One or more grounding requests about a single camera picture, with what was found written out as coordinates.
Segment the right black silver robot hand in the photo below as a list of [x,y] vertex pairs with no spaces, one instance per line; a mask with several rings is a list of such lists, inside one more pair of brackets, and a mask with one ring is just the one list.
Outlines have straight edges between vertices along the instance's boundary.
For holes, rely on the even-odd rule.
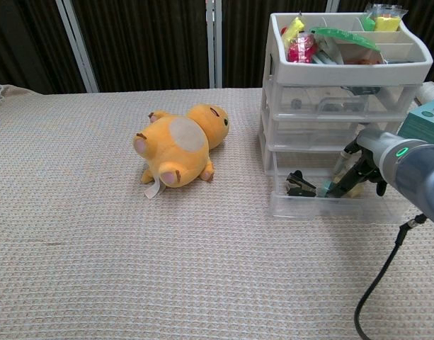
[[361,152],[360,158],[347,170],[340,180],[333,181],[325,193],[326,198],[341,198],[359,183],[369,181],[376,183],[377,195],[382,197],[387,188],[387,182],[382,178],[379,168],[374,163],[373,153],[361,147],[357,140],[350,142],[339,154],[333,168],[333,174],[341,174],[349,159]]

